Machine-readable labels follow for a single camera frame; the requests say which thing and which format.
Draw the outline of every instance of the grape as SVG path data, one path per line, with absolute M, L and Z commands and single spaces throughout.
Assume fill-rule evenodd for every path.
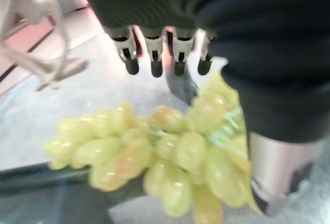
M 246 203 L 243 175 L 223 150 L 211 148 L 205 167 L 205 176 L 213 194 L 228 206 L 238 208 Z
M 161 195 L 166 171 L 171 166 L 170 162 L 160 159 L 146 171 L 143 178 L 143 189 L 147 194 L 157 197 Z
M 90 184 L 102 191 L 115 191 L 127 183 L 127 180 L 116 169 L 114 160 L 110 161 L 106 166 L 97 165 L 92 168 L 90 175 Z
M 209 86 L 210 92 L 221 94 L 227 100 L 227 103 L 231 108 L 239 105 L 237 91 L 227 85 L 227 83 L 220 76 L 219 72 L 212 75 Z
M 149 117 L 147 117 L 147 116 L 137 116 L 136 117 L 136 126 L 141 131 L 148 134 L 149 133 Z
M 95 128 L 95 115 L 92 114 L 85 114 L 83 116 L 81 116 L 80 120 L 87 123 L 88 126 L 91 128 L 91 133 L 93 134 L 93 137 L 96 138 L 97 137 L 97 132 L 96 132 L 96 128 Z
M 132 128 L 122 135 L 122 140 L 125 145 L 128 145 L 137 138 L 147 138 L 147 134 L 139 128 Z
M 116 133 L 113 124 L 115 123 L 114 111 L 101 109 L 94 118 L 94 129 L 98 137 L 107 137 Z
M 81 169 L 81 168 L 83 168 L 85 166 L 86 166 L 86 164 L 80 164 L 80 163 L 77 163 L 76 161 L 71 161 L 70 162 L 70 167 L 72 169 Z
M 177 145 L 176 158 L 185 170 L 199 168 L 207 154 L 207 141 L 197 132 L 184 133 Z
M 46 155 L 48 156 L 53 156 L 54 154 L 54 150 L 60 146 L 62 143 L 62 138 L 61 137 L 56 137 L 56 138 L 52 138 L 49 139 L 45 146 L 44 146 L 44 152 Z
M 74 153 L 72 161 L 76 165 L 104 164 L 116 156 L 123 148 L 118 137 L 107 137 L 93 140 L 80 146 Z
M 225 140 L 225 146 L 232 161 L 244 172 L 250 172 L 251 165 L 248 159 L 245 135 L 238 135 L 232 140 Z
M 113 123 L 111 124 L 117 135 L 136 126 L 134 110 L 128 103 L 119 103 L 113 112 Z
M 63 159 L 52 159 L 48 166 L 51 170 L 59 170 L 68 166 L 70 160 Z
M 220 95 L 211 95 L 208 98 L 196 98 L 188 117 L 196 131 L 209 134 L 221 127 L 226 111 L 223 98 Z
M 210 84 L 206 84 L 204 86 L 201 86 L 198 89 L 198 96 L 201 97 L 201 98 L 203 98 L 205 96 L 208 96 L 210 93 L 213 93 Z
M 61 135 L 70 139 L 72 143 L 80 144 L 94 138 L 94 128 L 79 119 L 64 118 L 58 123 L 58 131 Z
M 187 129 L 187 120 L 178 110 L 159 106 L 150 117 L 149 126 L 154 130 L 181 133 Z
M 188 175 L 190 181 L 195 185 L 200 185 L 205 183 L 205 173 L 203 167 L 189 171 Z
M 223 223 L 219 200 L 205 185 L 194 188 L 194 220 L 196 224 Z
M 147 139 L 136 139 L 116 158 L 116 169 L 125 179 L 139 176 L 148 167 L 152 155 L 152 147 Z
M 152 167 L 158 160 L 160 160 L 160 157 L 158 157 L 158 155 L 154 151 L 152 151 L 147 167 Z
M 100 188 L 101 187 L 101 176 L 103 175 L 104 170 L 103 165 L 92 166 L 90 168 L 90 173 L 88 177 L 89 185 L 92 188 Z
M 173 167 L 166 171 L 163 184 L 162 202 L 168 215 L 172 217 L 184 216 L 190 208 L 192 188 L 188 175 Z
M 66 160 L 71 158 L 75 148 L 76 145 L 71 140 L 65 136 L 59 136 L 46 143 L 45 152 L 49 156 Z
M 171 159 L 174 156 L 175 148 L 178 143 L 178 136 L 169 134 L 157 141 L 156 152 L 163 159 Z
M 261 214 L 261 211 L 253 197 L 252 189 L 250 186 L 250 176 L 248 174 L 245 174 L 244 182 L 245 182 L 245 189 L 246 189 L 246 193 L 247 193 L 247 202 L 248 202 L 250 209 L 253 210 L 254 212 L 256 212 L 257 214 Z

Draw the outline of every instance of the glass surface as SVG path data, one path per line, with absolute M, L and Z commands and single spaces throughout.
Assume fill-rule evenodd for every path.
M 164 64 L 170 60 L 168 53 L 165 55 Z M 160 78 L 152 76 L 146 56 L 139 60 L 140 72 L 129 75 L 107 35 L 71 50 L 69 57 L 86 58 L 90 65 L 86 71 L 62 81 L 56 91 L 35 92 L 38 80 L 29 77 L 0 103 L 0 223 L 193 223 L 191 213 L 172 219 L 164 213 L 159 199 L 143 196 L 140 178 L 117 192 L 103 193 L 86 184 L 86 168 L 50 171 L 43 164 L 49 160 L 43 154 L 43 145 L 56 135 L 61 118 L 94 113 L 121 101 L 130 102 L 137 114 L 144 115 L 158 105 L 183 112 L 188 108 L 170 92 L 165 73 Z M 193 51 L 188 69 L 196 84 L 201 85 L 211 73 L 200 76 L 198 61 L 199 53 Z M 224 62 L 214 59 L 211 72 Z M 313 173 L 313 188 L 282 214 L 267 218 L 248 208 L 225 208 L 225 223 L 330 223 L 329 153 L 327 144 Z

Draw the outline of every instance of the table surface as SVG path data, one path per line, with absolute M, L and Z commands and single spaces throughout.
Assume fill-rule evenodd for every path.
M 113 43 L 105 34 L 73 49 L 70 58 L 86 58 L 90 65 L 81 74 L 61 82 L 61 88 L 56 91 L 46 89 L 35 92 L 38 80 L 36 77 L 29 77 L 18 84 L 0 104 L 0 170 L 47 162 L 49 158 L 43 154 L 43 144 L 56 135 L 56 124 L 61 118 L 94 113 L 100 108 L 111 108 L 120 101 L 130 102 L 137 114 L 145 115 L 149 115 L 158 105 L 168 105 L 183 112 L 188 107 L 171 94 L 164 74 L 160 78 L 152 76 L 147 57 L 139 60 L 140 72 L 135 76 L 129 75 L 117 56 Z M 210 74 L 200 76 L 197 73 L 198 60 L 199 53 L 193 51 L 188 59 L 189 70 L 195 82 L 201 85 L 208 81 Z M 223 64 L 223 59 L 216 58 L 211 70 L 215 71 Z M 315 166 L 313 188 L 282 214 L 275 218 L 267 218 L 252 214 L 247 208 L 225 209 L 226 223 L 330 223 L 328 154 L 330 144 L 325 146 Z M 55 212 L 60 208 L 59 197 L 57 199 L 55 195 L 64 192 L 49 194 L 53 194 L 53 198 L 48 204 Z M 45 201 L 44 197 L 45 193 L 34 197 L 36 208 Z M 23 207 L 15 208 L 16 211 L 20 211 Z M 150 197 L 138 198 L 116 206 L 110 210 L 110 214 L 114 223 L 192 223 L 191 215 L 175 221 L 165 217 L 159 200 Z M 1 221 L 9 224 L 20 223 L 2 220 L 0 217 L 2 224 Z M 57 222 L 52 220 L 40 223 Z

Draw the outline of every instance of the bunch of grapes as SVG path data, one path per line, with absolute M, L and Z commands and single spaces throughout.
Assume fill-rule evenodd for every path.
M 237 93 L 219 74 L 199 89 L 185 116 L 160 106 L 135 116 L 127 103 L 77 119 L 63 119 L 59 136 L 47 142 L 51 169 L 90 166 L 89 183 L 115 191 L 144 173 L 143 188 L 162 198 L 172 217 L 194 206 L 196 224 L 220 224 L 222 204 L 253 200 L 246 132 Z

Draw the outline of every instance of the robotic hand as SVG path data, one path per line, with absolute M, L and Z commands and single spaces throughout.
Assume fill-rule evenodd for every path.
M 260 209 L 278 213 L 308 185 L 330 129 L 330 0 L 89 0 L 131 74 L 138 72 L 131 25 L 146 38 L 152 72 L 161 75 L 160 37 L 173 33 L 175 73 L 182 74 L 196 28 L 208 51 L 223 56 L 226 82 L 244 111 Z M 200 72 L 210 56 L 202 53 Z

